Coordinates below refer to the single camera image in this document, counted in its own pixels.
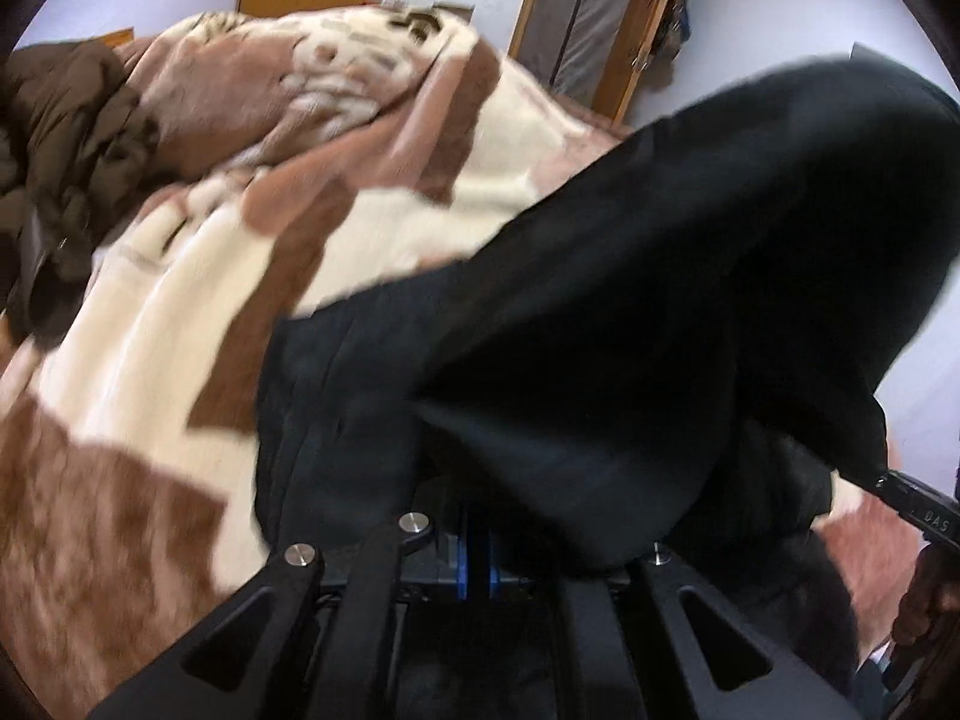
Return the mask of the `right hand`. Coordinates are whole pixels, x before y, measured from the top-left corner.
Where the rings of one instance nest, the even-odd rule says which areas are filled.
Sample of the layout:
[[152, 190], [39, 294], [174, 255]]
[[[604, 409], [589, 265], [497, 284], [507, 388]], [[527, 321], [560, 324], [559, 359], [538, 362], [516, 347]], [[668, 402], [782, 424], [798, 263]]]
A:
[[929, 543], [919, 553], [892, 628], [885, 686], [900, 688], [919, 667], [918, 679], [946, 681], [958, 670], [958, 556]]

